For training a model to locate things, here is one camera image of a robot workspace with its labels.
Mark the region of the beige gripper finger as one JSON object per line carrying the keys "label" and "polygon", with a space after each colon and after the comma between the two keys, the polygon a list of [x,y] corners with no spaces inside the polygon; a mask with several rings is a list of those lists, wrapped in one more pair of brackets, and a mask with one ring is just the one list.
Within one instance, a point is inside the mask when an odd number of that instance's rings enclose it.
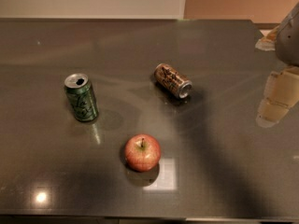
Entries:
{"label": "beige gripper finger", "polygon": [[265,36],[257,41],[255,48],[263,51],[275,50],[275,42],[278,35],[278,27],[269,31]]}
{"label": "beige gripper finger", "polygon": [[256,122],[263,128],[278,124],[299,102],[299,67],[271,72],[265,84]]}

